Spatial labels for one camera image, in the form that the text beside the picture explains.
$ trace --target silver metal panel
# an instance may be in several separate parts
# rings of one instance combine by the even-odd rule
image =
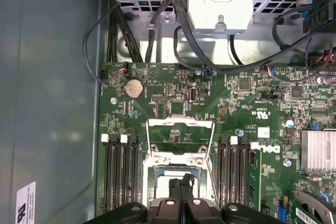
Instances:
[[[0,0],[1,223],[15,223],[16,193],[33,181],[35,224],[94,217],[98,89],[81,44],[99,3]]]
[[[187,11],[196,33],[241,34],[252,18],[253,0],[187,0]],[[216,29],[222,22],[224,28]]]
[[[301,168],[310,172],[336,171],[336,132],[301,132]]]
[[[154,44],[152,62],[163,63],[177,63],[173,51],[173,33],[177,26],[175,19],[171,19],[169,23],[164,21],[165,14],[163,14],[157,25],[157,43]],[[148,30],[147,25],[150,21],[149,17],[138,17],[131,21],[130,27],[139,40],[141,55],[145,56],[148,46]],[[249,26],[247,31],[242,35],[237,35],[235,39],[235,47],[237,54],[244,64],[266,58],[279,51],[279,47],[275,44],[271,34],[271,24]],[[278,28],[279,35],[287,43],[293,43],[303,36],[302,27],[296,25],[282,25]],[[234,65],[234,59],[231,56],[228,45],[228,36],[214,36],[214,35],[200,35],[195,34],[196,40],[200,47],[204,50],[206,55],[219,65]],[[329,46],[329,36],[319,35],[313,40],[311,45],[312,51],[323,51]],[[121,34],[118,41],[118,60],[130,61],[128,51],[125,47],[124,39]],[[181,57],[187,62],[198,62],[195,54],[192,53],[190,46],[185,40],[183,33],[179,34],[178,51]],[[286,57],[280,58],[278,62],[288,63],[290,61],[302,61],[301,57],[294,54],[288,54]]]

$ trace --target chip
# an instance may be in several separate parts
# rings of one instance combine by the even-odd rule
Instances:
[[[136,144],[136,139],[137,139],[137,136],[136,135],[131,135],[130,136],[130,144]]]
[[[133,129],[126,129],[126,134],[133,134]]]
[[[295,86],[292,87],[292,98],[301,98],[302,97],[302,87]]]
[[[248,142],[251,142],[252,137],[251,136],[242,136],[241,138],[242,144],[247,144]]]
[[[250,90],[250,80],[240,79],[238,87],[240,90]]]
[[[209,94],[209,89],[208,88],[201,88],[200,93],[201,93],[201,95],[208,95]]]
[[[250,186],[250,187],[248,188],[248,194],[249,194],[249,196],[251,197],[251,199],[254,199],[254,192],[255,192],[254,187],[253,187],[253,186]]]
[[[229,136],[222,136],[221,138],[221,144],[227,144],[230,141]]]
[[[289,136],[295,136],[296,130],[291,129],[291,128],[286,128],[285,133],[286,133],[286,135],[289,135]]]
[[[223,122],[223,123],[226,123],[226,121],[227,121],[226,116],[221,116],[221,117],[219,118],[219,121],[220,121],[220,122]]]
[[[221,115],[227,114],[227,108],[219,108],[219,113]]]
[[[250,164],[256,166],[256,154],[254,152],[250,152]]]

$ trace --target capacitor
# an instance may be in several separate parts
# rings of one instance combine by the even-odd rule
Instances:
[[[236,135],[237,136],[244,136],[244,131],[241,129],[236,129]]]
[[[289,160],[289,159],[285,159],[284,161],[283,161],[283,166],[284,167],[290,167],[292,165],[292,161],[291,160]]]
[[[317,82],[319,85],[324,84],[324,80],[323,80],[322,77],[317,77],[316,82]]]
[[[286,120],[283,120],[282,125],[285,128],[293,128],[294,127],[294,121],[286,119]]]

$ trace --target black chip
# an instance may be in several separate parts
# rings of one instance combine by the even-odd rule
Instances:
[[[201,95],[208,95],[209,94],[209,89],[208,88],[201,88],[200,93],[201,93]]]
[[[292,98],[301,98],[302,97],[302,87],[294,86],[292,87]]]
[[[137,136],[136,136],[136,135],[131,135],[131,136],[130,136],[130,144],[131,144],[131,145],[132,145],[132,144],[136,144],[136,143],[137,143],[136,139],[137,139]]]
[[[126,134],[133,134],[133,129],[126,129]]]
[[[247,144],[248,142],[251,142],[252,137],[251,136],[242,136],[241,140],[242,140],[242,144]]]
[[[221,144],[227,144],[229,143],[230,138],[228,136],[222,136],[221,137]]]
[[[256,154],[254,152],[250,152],[250,164],[256,166]]]
[[[251,199],[254,199],[254,193],[255,193],[255,189],[253,186],[249,186],[248,188],[248,195],[251,197]]]
[[[117,143],[118,143],[118,135],[116,135],[116,134],[112,134],[112,135],[111,135],[110,142],[111,142],[112,144],[117,144]]]
[[[226,116],[221,116],[221,117],[219,118],[219,121],[220,121],[220,122],[223,122],[223,123],[226,123],[226,121],[227,121]]]
[[[261,204],[260,205],[260,211],[264,214],[264,215],[270,215],[271,213],[271,209],[269,208],[269,206],[265,205],[265,204]]]
[[[295,129],[292,129],[292,128],[286,128],[285,130],[285,133],[286,135],[289,135],[289,136],[295,136]]]
[[[250,90],[250,80],[240,79],[238,87],[240,90]]]
[[[219,108],[219,113],[221,115],[227,114],[227,108]]]

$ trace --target green circuit board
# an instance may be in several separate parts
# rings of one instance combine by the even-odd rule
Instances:
[[[102,67],[106,76],[122,68],[123,63]],[[300,79],[307,71],[276,68],[275,75]],[[333,100],[333,84],[318,84],[315,79],[279,82],[263,69],[220,76],[178,64],[131,63],[127,73],[101,86],[100,135],[108,134],[112,142],[126,135],[129,148],[99,144],[97,211],[101,214],[126,202],[141,202],[142,163],[148,153],[146,122],[171,115],[215,123],[209,157],[221,205],[239,201],[277,218],[284,196],[293,199],[295,190],[316,195],[322,191],[335,205],[335,175],[325,173],[322,181],[313,181],[300,166],[300,132],[334,128]],[[293,127],[284,126],[289,120]],[[232,149],[231,137],[242,132]],[[183,154],[208,146],[211,129],[175,124],[150,127],[149,134],[150,143],[159,151]],[[252,150],[251,143],[259,147]],[[154,186],[148,184],[149,203]]]

